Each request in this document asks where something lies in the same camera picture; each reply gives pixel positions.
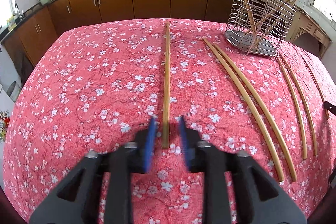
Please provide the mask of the wooden chopstick five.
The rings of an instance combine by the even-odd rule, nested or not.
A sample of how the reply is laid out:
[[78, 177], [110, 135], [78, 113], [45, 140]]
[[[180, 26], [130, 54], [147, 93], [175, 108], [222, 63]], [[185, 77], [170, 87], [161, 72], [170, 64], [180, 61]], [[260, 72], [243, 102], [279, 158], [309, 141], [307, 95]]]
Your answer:
[[284, 172], [282, 170], [282, 166], [280, 163], [280, 158], [277, 154], [276, 148], [274, 146], [273, 140], [270, 137], [270, 133], [268, 132], [268, 129], [265, 125], [265, 122], [261, 118], [261, 114], [259, 113], [258, 109], [261, 109], [262, 112], [265, 115], [266, 120], [270, 124], [278, 143], [282, 149], [282, 152], [284, 154], [284, 158], [286, 160], [286, 163], [288, 165], [288, 169], [291, 175], [291, 179], [293, 182], [297, 181], [297, 173], [295, 171], [294, 163], [291, 158], [288, 146], [286, 145], [284, 138], [282, 137], [282, 134], [280, 133], [280, 129], [275, 122], [275, 120], [272, 117], [272, 114], [268, 110], [266, 104], [254, 88], [254, 86], [251, 84], [250, 80], [247, 79], [245, 74], [238, 68], [238, 66], [229, 58], [229, 56], [220, 49], [219, 46], [216, 44], [210, 44], [211, 50], [216, 55], [216, 57], [219, 59], [220, 63], [224, 67], [224, 69], [227, 71], [227, 73], [232, 78], [234, 84], [238, 88], [238, 90], [241, 92], [242, 97], [244, 98], [245, 102], [247, 103], [248, 107], [251, 110], [252, 115], [254, 116], [261, 133], [264, 137], [264, 140], [266, 142], [266, 145], [268, 147], [268, 150], [270, 152], [271, 158], [274, 163], [274, 167], [276, 168], [277, 175], [279, 181], [284, 181]]

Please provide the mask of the wooden chopstick three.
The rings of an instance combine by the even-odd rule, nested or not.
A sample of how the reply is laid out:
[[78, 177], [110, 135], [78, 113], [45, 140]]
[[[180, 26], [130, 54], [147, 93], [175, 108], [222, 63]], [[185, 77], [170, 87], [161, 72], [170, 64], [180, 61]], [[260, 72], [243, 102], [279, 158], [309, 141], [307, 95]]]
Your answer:
[[170, 120], [170, 25], [166, 24], [165, 78], [163, 91], [162, 148], [169, 148]]

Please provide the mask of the wooden chopstick two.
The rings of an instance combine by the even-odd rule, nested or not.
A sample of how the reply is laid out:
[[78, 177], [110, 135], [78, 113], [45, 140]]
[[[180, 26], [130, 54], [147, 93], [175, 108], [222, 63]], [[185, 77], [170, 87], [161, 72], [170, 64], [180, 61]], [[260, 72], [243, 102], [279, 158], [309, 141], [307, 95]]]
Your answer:
[[270, 12], [260, 19], [258, 25], [260, 34], [254, 36], [247, 53], [257, 48], [259, 44], [269, 36], [274, 36], [280, 40], [286, 36], [293, 21], [296, 1], [297, 0], [285, 0], [271, 7]]

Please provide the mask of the wooden chopstick six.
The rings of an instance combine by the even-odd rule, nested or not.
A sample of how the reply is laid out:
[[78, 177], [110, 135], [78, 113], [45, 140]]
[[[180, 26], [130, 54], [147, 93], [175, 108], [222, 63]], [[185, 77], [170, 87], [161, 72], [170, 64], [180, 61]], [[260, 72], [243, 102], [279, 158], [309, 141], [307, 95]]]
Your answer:
[[293, 22], [297, 0], [242, 0], [249, 20], [241, 38], [252, 45], [268, 38], [283, 40]]

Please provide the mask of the cream old wooden table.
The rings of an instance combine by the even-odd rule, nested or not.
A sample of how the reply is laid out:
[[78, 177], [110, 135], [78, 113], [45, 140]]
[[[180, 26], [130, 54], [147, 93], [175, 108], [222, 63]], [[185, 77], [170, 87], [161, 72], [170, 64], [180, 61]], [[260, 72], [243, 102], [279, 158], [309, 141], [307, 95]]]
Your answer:
[[320, 60], [331, 44], [331, 39], [321, 26], [298, 6], [295, 6], [293, 21], [285, 41], [306, 50]]

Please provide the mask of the red floral tablecloth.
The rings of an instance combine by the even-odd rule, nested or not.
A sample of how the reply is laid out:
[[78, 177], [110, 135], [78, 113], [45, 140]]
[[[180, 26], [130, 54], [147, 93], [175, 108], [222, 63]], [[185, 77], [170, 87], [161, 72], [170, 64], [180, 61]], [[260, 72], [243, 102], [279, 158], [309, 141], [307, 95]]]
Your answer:
[[170, 25], [170, 123], [180, 116], [223, 151], [247, 151], [276, 177], [273, 160], [242, 95], [208, 43], [218, 45], [254, 86], [288, 146], [281, 187], [310, 215], [327, 191], [335, 159], [335, 83], [314, 55], [283, 42], [306, 106], [295, 107], [276, 59], [244, 55], [226, 41], [226, 25], [143, 19], [67, 31], [38, 62], [11, 115], [4, 191], [28, 221], [34, 209], [87, 151], [114, 151], [151, 117], [162, 120], [166, 24]]

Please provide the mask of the flower decal white cabinet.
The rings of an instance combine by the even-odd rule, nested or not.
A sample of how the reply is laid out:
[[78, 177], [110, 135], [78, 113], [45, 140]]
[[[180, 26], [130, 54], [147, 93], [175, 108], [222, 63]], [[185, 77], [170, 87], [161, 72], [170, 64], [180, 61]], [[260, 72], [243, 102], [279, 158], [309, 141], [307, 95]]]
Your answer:
[[0, 111], [0, 142], [5, 142], [9, 123], [10, 123], [9, 110], [1, 110]]

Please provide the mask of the white plastic bucket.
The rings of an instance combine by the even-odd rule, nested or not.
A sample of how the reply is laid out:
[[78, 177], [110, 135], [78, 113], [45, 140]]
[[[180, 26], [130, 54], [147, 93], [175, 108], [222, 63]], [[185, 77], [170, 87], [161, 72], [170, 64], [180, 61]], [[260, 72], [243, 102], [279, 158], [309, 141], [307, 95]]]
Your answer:
[[21, 86], [16, 82], [12, 82], [11, 85], [7, 89], [7, 95], [11, 98], [13, 102], [16, 102], [19, 94], [21, 93], [22, 88]]

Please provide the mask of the lower wooden cabinets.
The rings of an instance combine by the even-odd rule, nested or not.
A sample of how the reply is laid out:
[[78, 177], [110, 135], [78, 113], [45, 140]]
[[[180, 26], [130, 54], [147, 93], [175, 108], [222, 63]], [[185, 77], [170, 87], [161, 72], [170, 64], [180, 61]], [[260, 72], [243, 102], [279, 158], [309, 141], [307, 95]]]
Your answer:
[[233, 0], [53, 0], [20, 22], [1, 42], [15, 69], [35, 66], [72, 28], [119, 20], [182, 18], [228, 22]]

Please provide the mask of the yellow detergent bottle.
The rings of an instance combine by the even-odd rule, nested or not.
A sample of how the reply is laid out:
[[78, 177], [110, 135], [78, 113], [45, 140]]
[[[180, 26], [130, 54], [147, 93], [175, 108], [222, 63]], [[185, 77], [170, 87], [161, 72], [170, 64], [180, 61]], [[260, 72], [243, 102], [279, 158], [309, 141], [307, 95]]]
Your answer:
[[16, 25], [17, 23], [15, 16], [12, 16], [7, 20], [7, 29], [9, 32], [12, 31], [16, 27]]

